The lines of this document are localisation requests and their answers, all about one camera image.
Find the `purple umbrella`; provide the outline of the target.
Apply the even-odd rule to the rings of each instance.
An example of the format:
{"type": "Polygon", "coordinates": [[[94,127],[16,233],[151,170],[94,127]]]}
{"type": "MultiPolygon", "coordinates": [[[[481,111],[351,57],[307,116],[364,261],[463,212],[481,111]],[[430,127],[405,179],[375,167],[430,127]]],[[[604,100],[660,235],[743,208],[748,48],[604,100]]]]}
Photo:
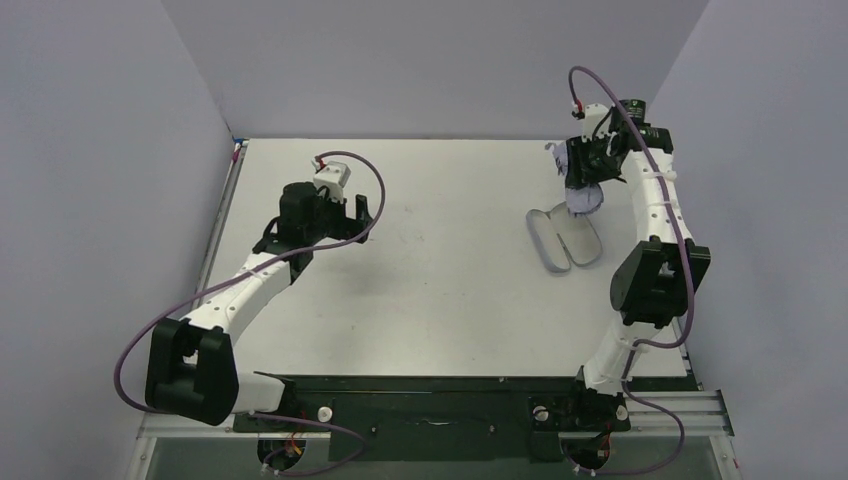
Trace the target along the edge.
{"type": "MultiPolygon", "coordinates": [[[[552,154],[559,175],[566,177],[569,160],[566,143],[548,142],[544,149],[552,154]]],[[[604,194],[599,184],[583,187],[565,186],[565,204],[573,217],[583,217],[597,212],[604,202],[604,194]]]]}

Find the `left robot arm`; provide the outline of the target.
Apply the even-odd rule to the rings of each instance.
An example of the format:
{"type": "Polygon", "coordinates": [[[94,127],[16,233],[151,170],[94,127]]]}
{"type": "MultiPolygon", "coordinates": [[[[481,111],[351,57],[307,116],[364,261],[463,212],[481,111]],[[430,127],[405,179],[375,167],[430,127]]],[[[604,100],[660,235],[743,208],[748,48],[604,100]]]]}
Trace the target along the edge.
{"type": "Polygon", "coordinates": [[[181,318],[156,322],[146,405],[208,425],[231,414],[277,410],[285,382],[241,370],[234,348],[271,300],[297,281],[315,252],[367,240],[375,218],[366,196],[356,195],[354,204],[355,214],[348,216],[340,186],[319,181],[285,186],[277,215],[237,273],[181,318]]]}

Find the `purple umbrella case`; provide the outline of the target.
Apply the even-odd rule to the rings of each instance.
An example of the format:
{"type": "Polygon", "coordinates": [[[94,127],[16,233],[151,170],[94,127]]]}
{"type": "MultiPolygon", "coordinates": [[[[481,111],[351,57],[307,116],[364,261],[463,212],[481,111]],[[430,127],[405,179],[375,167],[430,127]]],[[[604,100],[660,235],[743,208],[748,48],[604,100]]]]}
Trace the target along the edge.
{"type": "Polygon", "coordinates": [[[541,264],[551,274],[590,267],[603,255],[601,239],[590,218],[573,215],[565,202],[549,210],[531,209],[525,222],[541,264]]]}

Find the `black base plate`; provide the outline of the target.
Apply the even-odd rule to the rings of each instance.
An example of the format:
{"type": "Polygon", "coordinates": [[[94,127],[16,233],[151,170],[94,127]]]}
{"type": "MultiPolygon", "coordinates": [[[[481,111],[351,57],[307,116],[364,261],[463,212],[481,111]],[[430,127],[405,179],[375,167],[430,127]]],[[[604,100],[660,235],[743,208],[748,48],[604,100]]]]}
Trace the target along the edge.
{"type": "Polygon", "coordinates": [[[364,461],[561,462],[630,430],[622,395],[587,390],[575,377],[289,376],[275,419],[235,416],[238,433],[312,434],[320,408],[342,432],[329,458],[368,443],[364,461]]]}

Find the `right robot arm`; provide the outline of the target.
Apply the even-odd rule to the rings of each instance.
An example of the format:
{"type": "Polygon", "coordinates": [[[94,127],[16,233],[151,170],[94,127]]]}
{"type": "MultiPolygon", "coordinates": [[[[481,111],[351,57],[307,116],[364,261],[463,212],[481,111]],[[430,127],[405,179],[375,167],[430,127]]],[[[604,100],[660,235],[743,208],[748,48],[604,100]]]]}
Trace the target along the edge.
{"type": "Polygon", "coordinates": [[[570,213],[598,209],[609,180],[623,182],[632,203],[637,243],[610,285],[618,316],[581,370],[586,388],[605,395],[621,392],[653,338],[687,312],[711,262],[683,219],[670,132],[646,122],[645,110],[637,99],[577,106],[582,132],[555,150],[570,213]]]}

